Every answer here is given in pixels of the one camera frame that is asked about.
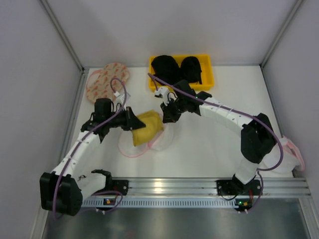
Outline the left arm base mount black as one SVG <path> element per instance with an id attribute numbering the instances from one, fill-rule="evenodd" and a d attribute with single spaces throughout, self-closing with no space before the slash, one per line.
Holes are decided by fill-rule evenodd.
<path id="1" fill-rule="evenodd" d="M 123 179 L 110 179 L 106 189 L 108 191 L 118 191 L 125 196 L 128 193 L 129 181 Z"/>

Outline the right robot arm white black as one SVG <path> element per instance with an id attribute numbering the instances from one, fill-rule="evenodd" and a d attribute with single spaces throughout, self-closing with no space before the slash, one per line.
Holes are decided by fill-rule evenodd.
<path id="1" fill-rule="evenodd" d="M 253 117 L 225 107 L 207 92 L 196 93 L 185 80 L 176 83 L 173 89 L 174 99 L 166 87 L 155 91 L 155 97 L 163 100 L 160 105 L 163 123 L 177 122 L 182 113 L 189 112 L 212 119 L 238 134 L 243 159 L 230 187 L 236 194 L 248 191 L 259 164 L 277 144 L 269 118 L 263 113 Z"/>

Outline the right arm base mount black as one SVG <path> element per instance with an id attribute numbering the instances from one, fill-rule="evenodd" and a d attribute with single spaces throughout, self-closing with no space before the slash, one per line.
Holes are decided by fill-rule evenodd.
<path id="1" fill-rule="evenodd" d="M 235 177 L 217 180 L 216 186 L 219 196 L 258 196 L 262 189 L 261 182 L 258 179 L 243 184 Z"/>

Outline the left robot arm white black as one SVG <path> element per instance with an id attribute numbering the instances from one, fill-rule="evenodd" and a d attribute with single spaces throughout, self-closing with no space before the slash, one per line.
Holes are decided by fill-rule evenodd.
<path id="1" fill-rule="evenodd" d="M 44 210 L 74 216 L 90 196 L 117 193 L 109 171 L 95 169 L 87 176 L 83 174 L 84 167 L 110 129 L 119 127 L 132 131 L 146 127 L 131 107 L 120 107 L 116 112 L 113 109 L 110 99 L 98 99 L 70 151 L 52 172 L 41 175 L 40 199 Z"/>

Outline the yellow bra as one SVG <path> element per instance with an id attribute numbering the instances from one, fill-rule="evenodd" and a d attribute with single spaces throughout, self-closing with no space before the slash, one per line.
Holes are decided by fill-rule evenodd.
<path id="1" fill-rule="evenodd" d="M 134 146 L 148 143 L 164 129 L 159 113 L 154 110 L 139 114 L 137 118 L 146 126 L 132 131 Z"/>

